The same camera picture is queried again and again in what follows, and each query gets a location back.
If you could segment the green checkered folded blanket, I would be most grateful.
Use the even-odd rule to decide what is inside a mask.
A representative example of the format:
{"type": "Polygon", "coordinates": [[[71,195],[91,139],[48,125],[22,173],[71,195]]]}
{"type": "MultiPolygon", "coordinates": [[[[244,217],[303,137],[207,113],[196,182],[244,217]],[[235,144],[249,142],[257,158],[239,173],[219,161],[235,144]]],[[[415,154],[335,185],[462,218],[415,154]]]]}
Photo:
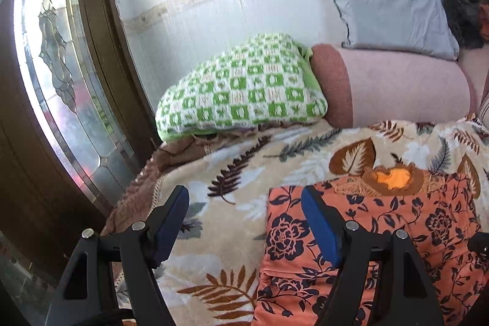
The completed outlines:
{"type": "Polygon", "coordinates": [[[328,105],[311,58],[312,50],[290,35],[258,34],[198,65],[161,97],[159,137],[315,123],[328,105]]]}

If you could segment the dark furry cloth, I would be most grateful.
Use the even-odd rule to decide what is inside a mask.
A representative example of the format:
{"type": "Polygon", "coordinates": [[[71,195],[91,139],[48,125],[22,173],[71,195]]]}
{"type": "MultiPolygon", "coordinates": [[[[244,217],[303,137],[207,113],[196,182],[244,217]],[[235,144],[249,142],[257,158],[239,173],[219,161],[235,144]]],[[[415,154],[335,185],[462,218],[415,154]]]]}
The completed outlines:
{"type": "Polygon", "coordinates": [[[462,49],[480,49],[484,39],[480,33],[480,6],[486,0],[442,0],[448,26],[462,49]]]}

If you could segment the pink bolster pillow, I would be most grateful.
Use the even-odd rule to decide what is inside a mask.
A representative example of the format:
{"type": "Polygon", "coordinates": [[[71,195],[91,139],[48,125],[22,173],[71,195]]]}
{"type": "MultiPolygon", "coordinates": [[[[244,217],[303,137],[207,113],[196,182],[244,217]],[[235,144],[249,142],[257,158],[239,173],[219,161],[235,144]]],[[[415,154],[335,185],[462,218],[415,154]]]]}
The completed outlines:
{"type": "Polygon", "coordinates": [[[455,61],[414,53],[312,48],[312,71],[334,127],[367,127],[387,120],[449,123],[476,112],[481,93],[455,61]]]}

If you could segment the wooden stained glass door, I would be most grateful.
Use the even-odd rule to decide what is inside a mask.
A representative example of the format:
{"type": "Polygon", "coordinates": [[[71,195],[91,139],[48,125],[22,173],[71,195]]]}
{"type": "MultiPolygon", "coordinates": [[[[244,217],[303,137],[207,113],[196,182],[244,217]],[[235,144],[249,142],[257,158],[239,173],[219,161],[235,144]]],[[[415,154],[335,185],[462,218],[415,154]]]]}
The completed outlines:
{"type": "Polygon", "coordinates": [[[1,231],[59,281],[158,145],[115,0],[1,0],[1,231]]]}

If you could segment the orange floral garment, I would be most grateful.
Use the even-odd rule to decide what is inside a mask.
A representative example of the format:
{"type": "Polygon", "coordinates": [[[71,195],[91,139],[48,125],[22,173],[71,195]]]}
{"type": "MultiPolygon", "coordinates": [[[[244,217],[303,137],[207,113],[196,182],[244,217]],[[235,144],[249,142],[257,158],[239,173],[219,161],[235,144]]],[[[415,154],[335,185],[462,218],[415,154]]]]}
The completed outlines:
{"type": "Polygon", "coordinates": [[[465,172],[273,188],[253,324],[482,324],[487,240],[465,172]]]}

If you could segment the leaf pattern bed blanket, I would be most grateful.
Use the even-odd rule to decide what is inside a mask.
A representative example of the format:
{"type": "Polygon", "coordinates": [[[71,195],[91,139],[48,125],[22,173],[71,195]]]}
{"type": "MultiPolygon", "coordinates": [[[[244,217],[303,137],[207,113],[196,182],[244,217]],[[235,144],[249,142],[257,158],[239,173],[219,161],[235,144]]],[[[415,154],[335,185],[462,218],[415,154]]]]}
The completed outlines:
{"type": "Polygon", "coordinates": [[[155,272],[175,322],[255,325],[271,189],[396,166],[467,173],[476,217],[487,231],[488,131],[474,116],[438,125],[388,121],[353,129],[321,121],[217,138],[209,154],[162,176],[150,212],[177,185],[190,194],[171,255],[155,272]]]}

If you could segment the brown knitted bed skirt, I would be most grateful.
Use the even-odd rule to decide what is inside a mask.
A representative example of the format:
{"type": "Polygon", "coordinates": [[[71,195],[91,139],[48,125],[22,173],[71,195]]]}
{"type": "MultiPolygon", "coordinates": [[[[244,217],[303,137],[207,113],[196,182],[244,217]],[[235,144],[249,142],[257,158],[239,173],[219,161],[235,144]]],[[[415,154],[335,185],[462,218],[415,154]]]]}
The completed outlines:
{"type": "Polygon", "coordinates": [[[211,152],[216,134],[188,136],[163,143],[126,188],[106,220],[102,236],[124,231],[133,222],[144,221],[153,203],[157,181],[174,169],[198,160],[211,152]]]}

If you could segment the pink headboard cushion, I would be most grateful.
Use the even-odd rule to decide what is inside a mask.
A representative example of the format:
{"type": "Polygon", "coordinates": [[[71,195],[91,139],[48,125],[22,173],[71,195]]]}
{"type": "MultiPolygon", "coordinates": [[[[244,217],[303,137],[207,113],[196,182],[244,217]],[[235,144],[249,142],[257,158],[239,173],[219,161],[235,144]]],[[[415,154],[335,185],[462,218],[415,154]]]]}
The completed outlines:
{"type": "Polygon", "coordinates": [[[464,72],[470,92],[469,112],[477,112],[488,94],[488,44],[479,49],[462,49],[458,65],[464,72]]]}

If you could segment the grey pillow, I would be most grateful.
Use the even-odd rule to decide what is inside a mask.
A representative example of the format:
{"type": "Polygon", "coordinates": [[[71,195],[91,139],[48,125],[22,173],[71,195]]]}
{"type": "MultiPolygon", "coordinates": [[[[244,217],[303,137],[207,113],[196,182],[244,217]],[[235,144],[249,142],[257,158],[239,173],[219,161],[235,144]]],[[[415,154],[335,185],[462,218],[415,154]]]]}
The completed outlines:
{"type": "Polygon", "coordinates": [[[459,44],[443,0],[333,0],[347,26],[342,46],[411,52],[455,61],[459,44]]]}

